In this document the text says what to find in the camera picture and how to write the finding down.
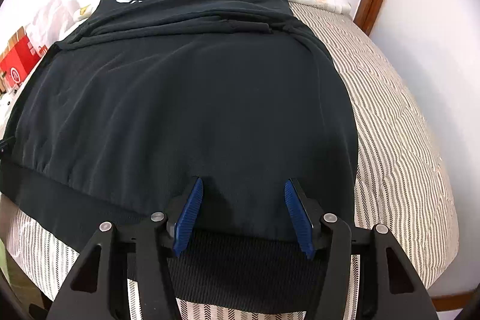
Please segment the black sweatshirt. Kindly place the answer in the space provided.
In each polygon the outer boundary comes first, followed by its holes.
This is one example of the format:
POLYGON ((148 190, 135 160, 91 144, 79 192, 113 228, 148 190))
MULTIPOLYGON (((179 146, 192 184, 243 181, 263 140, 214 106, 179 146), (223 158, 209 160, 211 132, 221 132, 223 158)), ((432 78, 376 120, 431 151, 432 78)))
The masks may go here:
POLYGON ((5 134, 1 192, 75 250, 202 179, 190 243, 168 263, 190 302, 306 310, 325 259, 300 250, 288 179, 354 218, 351 100, 288 0, 100 0, 49 48, 5 134))

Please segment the striped quilted mattress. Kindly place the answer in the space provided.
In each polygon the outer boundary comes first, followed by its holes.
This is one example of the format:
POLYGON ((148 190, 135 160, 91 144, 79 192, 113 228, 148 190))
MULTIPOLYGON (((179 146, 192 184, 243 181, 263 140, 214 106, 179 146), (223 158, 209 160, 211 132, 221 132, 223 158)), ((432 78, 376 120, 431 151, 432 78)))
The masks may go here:
MULTIPOLYGON (((428 289, 458 253, 459 228, 448 172, 415 99, 383 53, 348 17, 291 2, 326 45, 352 100, 359 136, 355 224, 383 223, 428 289)), ((78 253, 1 196, 1 254, 54 299, 78 253)), ((177 299, 183 319, 303 319, 177 299)))

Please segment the red paper shopping bag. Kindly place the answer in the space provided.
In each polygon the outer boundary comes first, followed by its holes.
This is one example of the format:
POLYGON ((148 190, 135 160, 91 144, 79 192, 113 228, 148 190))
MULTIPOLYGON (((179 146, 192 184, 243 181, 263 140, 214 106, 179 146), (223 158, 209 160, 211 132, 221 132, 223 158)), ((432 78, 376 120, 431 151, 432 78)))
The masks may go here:
POLYGON ((15 43, 6 55, 1 55, 1 71, 5 73, 5 78, 11 87, 20 85, 26 80, 39 60, 40 56, 29 38, 24 36, 15 43))

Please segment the white paper shopping bag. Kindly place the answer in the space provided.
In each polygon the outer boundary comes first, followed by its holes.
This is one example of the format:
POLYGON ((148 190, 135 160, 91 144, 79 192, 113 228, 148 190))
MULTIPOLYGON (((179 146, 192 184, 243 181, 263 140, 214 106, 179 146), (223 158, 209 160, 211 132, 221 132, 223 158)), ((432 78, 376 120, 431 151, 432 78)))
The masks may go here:
POLYGON ((32 47, 41 57, 77 22, 79 9, 77 0, 51 0, 24 27, 32 47))

